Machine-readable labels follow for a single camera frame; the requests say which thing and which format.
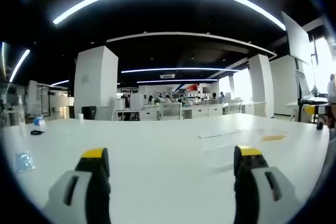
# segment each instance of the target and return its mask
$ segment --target bright window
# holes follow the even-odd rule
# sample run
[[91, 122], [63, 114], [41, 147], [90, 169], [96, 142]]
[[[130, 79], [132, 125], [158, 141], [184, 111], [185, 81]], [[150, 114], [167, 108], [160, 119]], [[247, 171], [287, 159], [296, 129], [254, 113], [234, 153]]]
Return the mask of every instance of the bright window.
[[225, 93], [231, 92], [229, 76], [221, 78], [218, 83], [219, 83], [219, 92], [223, 92], [224, 95]]
[[233, 83], [235, 87], [235, 98], [240, 97], [245, 101], [252, 100], [252, 85], [250, 73], [247, 68], [234, 73]]
[[[332, 60], [331, 52], [328, 43], [324, 37], [315, 41], [316, 51], [319, 59], [319, 65], [316, 64], [315, 56], [312, 57], [312, 65], [303, 64], [304, 75], [306, 76], [308, 87], [313, 89], [314, 73], [316, 80], [316, 87], [320, 93], [328, 93], [327, 85], [330, 81], [330, 74], [335, 73], [335, 63]], [[310, 43], [310, 51], [314, 53], [314, 43]]]

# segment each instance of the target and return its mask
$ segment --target white pillar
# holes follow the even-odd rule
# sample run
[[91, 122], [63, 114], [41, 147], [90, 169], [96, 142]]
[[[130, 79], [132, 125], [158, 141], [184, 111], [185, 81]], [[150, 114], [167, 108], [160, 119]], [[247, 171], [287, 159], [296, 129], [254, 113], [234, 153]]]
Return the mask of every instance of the white pillar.
[[273, 80], [267, 56], [255, 55], [248, 59], [252, 84], [253, 101], [266, 102], [266, 117], [274, 116]]
[[235, 83], [233, 82], [233, 75], [229, 76], [231, 98], [235, 98]]
[[141, 94], [141, 97], [142, 97], [142, 104], [147, 104], [148, 98], [149, 98], [147, 86], [146, 85], [139, 86], [139, 93]]
[[117, 98], [117, 77], [118, 57], [106, 46], [80, 52], [75, 73], [75, 117], [83, 106], [96, 106], [96, 118], [103, 110], [104, 116], [100, 115], [99, 119], [110, 120]]
[[27, 111], [30, 115], [36, 115], [37, 113], [37, 82], [36, 81], [29, 81], [28, 85], [28, 98], [27, 98]]

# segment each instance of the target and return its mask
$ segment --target computer monitor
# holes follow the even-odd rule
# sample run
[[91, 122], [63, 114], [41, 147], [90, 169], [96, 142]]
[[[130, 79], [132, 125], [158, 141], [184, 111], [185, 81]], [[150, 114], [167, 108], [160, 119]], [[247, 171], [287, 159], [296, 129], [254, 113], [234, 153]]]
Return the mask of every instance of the computer monitor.
[[311, 97], [306, 76], [300, 70], [296, 70], [296, 82], [298, 85], [298, 98], [308, 99]]

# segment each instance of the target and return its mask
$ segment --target black ceiling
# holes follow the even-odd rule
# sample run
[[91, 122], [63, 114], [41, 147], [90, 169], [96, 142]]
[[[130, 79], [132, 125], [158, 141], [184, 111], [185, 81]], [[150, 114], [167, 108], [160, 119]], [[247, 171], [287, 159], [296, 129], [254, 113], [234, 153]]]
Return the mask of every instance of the black ceiling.
[[[231, 0], [101, 0], [59, 25], [53, 19], [82, 0], [5, 0], [0, 40], [8, 72], [26, 48], [29, 57], [15, 82], [30, 79], [53, 83], [69, 79], [78, 52], [106, 45], [119, 57], [119, 70], [150, 67], [223, 68], [255, 53], [223, 40], [193, 36], [150, 36], [106, 43], [107, 39], [144, 31], [210, 33], [267, 47], [286, 33], [256, 11]], [[300, 25], [319, 17], [309, 0], [250, 0], [278, 19], [284, 10]], [[125, 85], [157, 79], [155, 74], [119, 74]], [[207, 72], [177, 72], [183, 78], [203, 78]]]

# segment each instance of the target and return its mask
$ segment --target white column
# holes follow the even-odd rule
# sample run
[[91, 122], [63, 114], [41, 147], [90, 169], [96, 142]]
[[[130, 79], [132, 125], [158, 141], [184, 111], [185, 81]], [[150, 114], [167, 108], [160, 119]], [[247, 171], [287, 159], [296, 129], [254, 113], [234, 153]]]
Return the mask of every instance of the white column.
[[266, 117], [274, 116], [274, 92], [268, 57], [255, 55], [248, 59], [252, 84], [253, 101], [264, 102]]
[[97, 114], [104, 111], [99, 119], [110, 120], [117, 98], [117, 77], [118, 57], [106, 46], [80, 52], [75, 73], [75, 117], [83, 106], [96, 106]]
[[147, 104], [148, 98], [149, 98], [149, 95], [147, 94], [148, 93], [147, 86], [146, 85], [139, 86], [139, 93], [141, 94], [141, 97], [142, 97], [142, 104]]
[[270, 62], [274, 89], [274, 113], [291, 115], [288, 103], [298, 99], [296, 65], [292, 56], [286, 55]]
[[27, 111], [28, 114], [31, 115], [35, 115], [37, 113], [36, 91], [37, 91], [37, 82], [30, 80], [28, 85]]
[[233, 75], [229, 76], [229, 83], [231, 89], [231, 98], [235, 98], [235, 83], [233, 82]]

